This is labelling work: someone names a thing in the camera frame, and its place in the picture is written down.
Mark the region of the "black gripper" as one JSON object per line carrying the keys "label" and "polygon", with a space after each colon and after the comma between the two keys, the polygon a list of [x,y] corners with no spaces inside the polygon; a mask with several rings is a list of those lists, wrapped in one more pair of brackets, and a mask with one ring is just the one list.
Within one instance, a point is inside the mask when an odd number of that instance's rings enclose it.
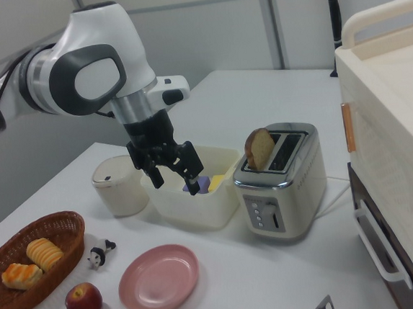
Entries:
{"label": "black gripper", "polygon": [[174,128],[165,109],[140,122],[124,124],[130,141],[126,145],[133,165],[143,168],[155,188],[164,184],[158,165],[168,166],[178,173],[191,195],[200,190],[199,174],[203,163],[190,141],[177,145],[173,139]]}

